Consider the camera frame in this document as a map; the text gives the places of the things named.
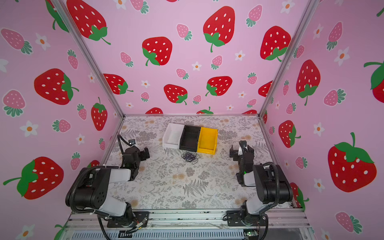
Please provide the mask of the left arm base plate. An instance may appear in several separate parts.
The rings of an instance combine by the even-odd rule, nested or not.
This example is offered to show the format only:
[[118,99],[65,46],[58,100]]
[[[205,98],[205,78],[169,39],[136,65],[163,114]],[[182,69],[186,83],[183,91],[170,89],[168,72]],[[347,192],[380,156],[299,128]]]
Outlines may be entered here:
[[150,212],[134,211],[123,215],[122,217],[111,217],[108,220],[108,228],[145,228],[149,220]]

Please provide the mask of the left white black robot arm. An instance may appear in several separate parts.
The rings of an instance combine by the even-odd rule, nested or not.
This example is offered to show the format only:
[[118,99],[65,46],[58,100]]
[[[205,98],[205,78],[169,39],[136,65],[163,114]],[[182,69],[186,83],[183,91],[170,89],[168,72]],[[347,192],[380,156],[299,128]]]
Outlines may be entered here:
[[95,166],[83,168],[66,195],[66,205],[76,214],[97,214],[123,227],[139,222],[132,205],[108,194],[110,184],[134,181],[139,174],[141,162],[150,158],[147,147],[142,151],[136,147],[136,140],[126,141],[117,137],[122,155],[122,164],[116,166]]

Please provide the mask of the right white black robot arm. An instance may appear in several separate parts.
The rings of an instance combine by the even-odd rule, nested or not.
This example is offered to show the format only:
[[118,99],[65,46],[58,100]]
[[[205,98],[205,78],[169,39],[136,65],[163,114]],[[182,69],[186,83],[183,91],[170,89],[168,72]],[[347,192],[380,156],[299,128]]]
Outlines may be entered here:
[[227,211],[226,221],[230,227],[266,226],[266,212],[293,199],[293,190],[281,167],[273,162],[256,165],[254,157],[255,150],[246,141],[239,141],[238,150],[230,148],[230,158],[239,167],[238,183],[242,187],[255,187],[257,192],[239,210]]

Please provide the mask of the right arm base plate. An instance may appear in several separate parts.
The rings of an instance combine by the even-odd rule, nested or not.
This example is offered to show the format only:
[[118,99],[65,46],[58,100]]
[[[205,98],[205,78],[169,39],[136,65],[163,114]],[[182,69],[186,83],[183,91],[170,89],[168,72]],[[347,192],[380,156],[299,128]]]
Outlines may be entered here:
[[251,215],[247,211],[227,211],[223,221],[230,227],[265,227],[268,225],[267,215]]

